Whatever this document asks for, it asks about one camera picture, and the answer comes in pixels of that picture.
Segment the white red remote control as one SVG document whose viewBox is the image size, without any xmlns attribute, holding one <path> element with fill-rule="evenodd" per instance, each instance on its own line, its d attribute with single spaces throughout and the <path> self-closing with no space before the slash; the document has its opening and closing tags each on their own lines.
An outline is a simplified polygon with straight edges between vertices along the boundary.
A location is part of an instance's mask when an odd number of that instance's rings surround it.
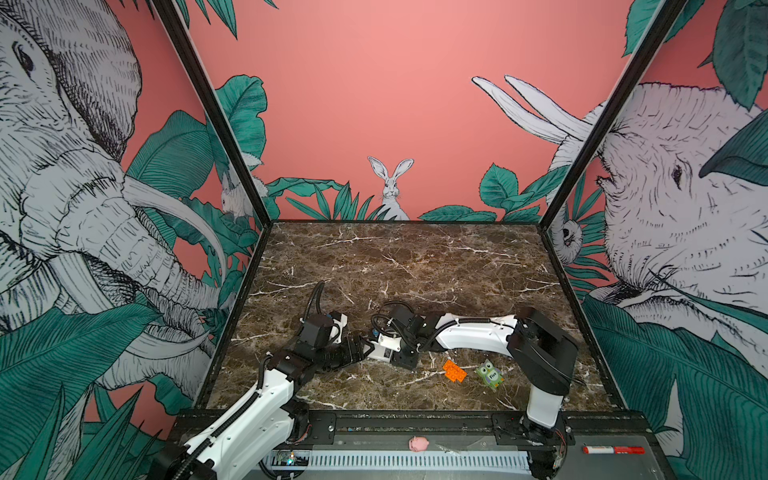
<svg viewBox="0 0 768 480">
<path fill-rule="evenodd" d="M 381 345 L 378 342 L 374 342 L 373 350 L 367 356 L 367 359 L 390 363 L 395 353 L 396 353 L 396 350 L 393 350 L 384 345 Z"/>
</svg>

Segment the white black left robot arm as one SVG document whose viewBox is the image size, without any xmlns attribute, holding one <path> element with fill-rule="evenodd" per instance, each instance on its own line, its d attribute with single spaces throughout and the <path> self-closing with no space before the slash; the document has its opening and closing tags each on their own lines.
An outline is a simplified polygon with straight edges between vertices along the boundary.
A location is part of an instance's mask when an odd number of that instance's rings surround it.
<svg viewBox="0 0 768 480">
<path fill-rule="evenodd" d="M 147 477 L 243 479 L 275 447 L 302 438 L 311 427 L 296 392 L 315 374 L 358 363 L 375 350 L 365 335 L 343 337 L 339 316 L 306 316 L 298 334 L 262 362 L 257 383 L 186 443 L 164 447 Z"/>
</svg>

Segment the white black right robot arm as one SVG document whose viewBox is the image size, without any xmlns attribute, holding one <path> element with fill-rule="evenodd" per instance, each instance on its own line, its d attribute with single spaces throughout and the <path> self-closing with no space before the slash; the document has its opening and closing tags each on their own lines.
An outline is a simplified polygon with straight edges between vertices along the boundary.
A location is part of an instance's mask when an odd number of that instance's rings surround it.
<svg viewBox="0 0 768 480">
<path fill-rule="evenodd" d="M 579 348 L 570 334 L 542 312 L 524 307 L 518 315 L 503 317 L 421 316 L 402 303 L 388 306 L 385 326 L 376 329 L 381 336 L 386 328 L 393 329 L 402 353 L 467 349 L 513 359 L 531 384 L 525 419 L 544 431 L 555 430 Z"/>
</svg>

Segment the orange toy brick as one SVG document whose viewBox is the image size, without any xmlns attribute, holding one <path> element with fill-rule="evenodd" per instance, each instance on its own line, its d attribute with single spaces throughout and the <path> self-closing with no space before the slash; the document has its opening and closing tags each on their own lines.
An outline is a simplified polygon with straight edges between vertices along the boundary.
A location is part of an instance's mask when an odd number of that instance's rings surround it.
<svg viewBox="0 0 768 480">
<path fill-rule="evenodd" d="M 453 383 L 462 383 L 467 377 L 467 372 L 452 360 L 447 360 L 444 363 L 443 373 L 445 377 Z"/>
</svg>

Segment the red white marker pen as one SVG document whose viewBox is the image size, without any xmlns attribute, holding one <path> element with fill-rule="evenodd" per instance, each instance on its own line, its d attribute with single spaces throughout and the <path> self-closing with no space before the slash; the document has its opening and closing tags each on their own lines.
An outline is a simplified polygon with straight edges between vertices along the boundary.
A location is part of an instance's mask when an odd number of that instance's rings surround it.
<svg viewBox="0 0 768 480">
<path fill-rule="evenodd" d="M 582 447 L 584 454 L 588 455 L 643 455 L 645 448 L 641 446 L 595 446 Z"/>
</svg>

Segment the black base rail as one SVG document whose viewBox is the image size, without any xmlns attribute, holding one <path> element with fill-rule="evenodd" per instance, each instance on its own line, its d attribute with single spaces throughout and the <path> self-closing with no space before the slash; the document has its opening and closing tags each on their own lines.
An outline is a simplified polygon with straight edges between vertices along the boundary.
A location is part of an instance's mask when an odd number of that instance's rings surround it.
<svg viewBox="0 0 768 480">
<path fill-rule="evenodd" d="M 494 445 L 521 448 L 558 446 L 561 437 L 574 445 L 578 436 L 640 436 L 652 430 L 643 414 L 636 411 L 562 411 L 557 431 L 529 433 L 518 411 L 408 411 L 408 410 L 311 410 L 307 434 L 293 433 L 295 446 L 339 444 L 345 437 L 364 435 L 387 440 L 396 435 L 407 438 L 439 436 L 468 440 L 489 437 Z"/>
</svg>

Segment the black corner frame post right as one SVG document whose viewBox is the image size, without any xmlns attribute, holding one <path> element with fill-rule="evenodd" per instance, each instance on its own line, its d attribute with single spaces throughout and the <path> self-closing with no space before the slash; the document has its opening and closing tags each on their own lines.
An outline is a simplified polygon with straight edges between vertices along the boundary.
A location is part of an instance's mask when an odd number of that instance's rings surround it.
<svg viewBox="0 0 768 480">
<path fill-rule="evenodd" d="M 580 148 L 578 155 L 569 168 L 552 204 L 547 208 L 547 211 L 541 218 L 538 224 L 540 231 L 547 230 L 551 227 L 556 214 L 562 208 L 562 205 L 567 200 L 571 190 L 582 177 L 592 159 L 596 156 L 598 147 L 609 133 L 618 115 L 624 109 L 633 89 L 637 86 L 647 71 L 657 51 L 663 44 L 686 4 L 686 0 L 667 0 L 660 2 L 651 17 L 650 23 L 645 29 L 631 60 L 626 65 L 626 68 L 608 98 L 601 115 L 598 117 L 595 126 L 592 128 L 587 139 Z"/>
</svg>

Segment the black corner frame post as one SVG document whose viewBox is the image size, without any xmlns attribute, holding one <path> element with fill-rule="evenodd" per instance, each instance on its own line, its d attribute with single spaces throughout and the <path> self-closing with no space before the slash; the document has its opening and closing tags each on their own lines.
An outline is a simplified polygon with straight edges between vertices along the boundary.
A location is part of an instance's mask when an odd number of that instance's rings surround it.
<svg viewBox="0 0 768 480">
<path fill-rule="evenodd" d="M 626 68 L 608 98 L 601 115 L 598 117 L 595 126 L 592 128 L 587 139 L 580 148 L 578 155 L 569 168 L 552 204 L 547 208 L 547 211 L 541 218 L 538 224 L 540 231 L 547 230 L 551 227 L 556 214 L 562 208 L 562 205 L 567 200 L 571 190 L 582 177 L 592 159 L 596 156 L 598 147 L 609 133 L 618 115 L 624 109 L 633 89 L 637 86 L 647 71 L 657 51 L 663 44 L 686 4 L 686 0 L 667 0 L 660 2 L 651 17 L 650 23 L 645 29 L 631 60 L 626 65 Z"/>
<path fill-rule="evenodd" d="M 253 176 L 245 164 L 231 125 L 204 70 L 187 27 L 182 22 L 183 18 L 180 16 L 178 5 L 175 1 L 169 0 L 154 0 L 152 5 L 195 89 L 197 97 L 203 105 L 205 114 L 214 128 L 228 160 L 234 167 L 256 218 L 263 227 L 269 229 L 272 226 L 272 220 L 253 183 Z"/>
</svg>

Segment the black corner frame post left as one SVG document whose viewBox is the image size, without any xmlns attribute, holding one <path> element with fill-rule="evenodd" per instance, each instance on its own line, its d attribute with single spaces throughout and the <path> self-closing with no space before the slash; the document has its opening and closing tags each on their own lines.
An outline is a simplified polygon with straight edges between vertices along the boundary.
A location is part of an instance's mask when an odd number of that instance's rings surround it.
<svg viewBox="0 0 768 480">
<path fill-rule="evenodd" d="M 152 5 L 195 89 L 197 97 L 203 105 L 205 114 L 214 128 L 228 160 L 234 167 L 256 218 L 263 227 L 269 229 L 272 226 L 272 220 L 253 183 L 253 176 L 245 164 L 231 125 L 204 70 L 187 27 L 182 22 L 183 18 L 180 16 L 178 5 L 175 1 L 169 0 L 154 0 Z"/>
</svg>

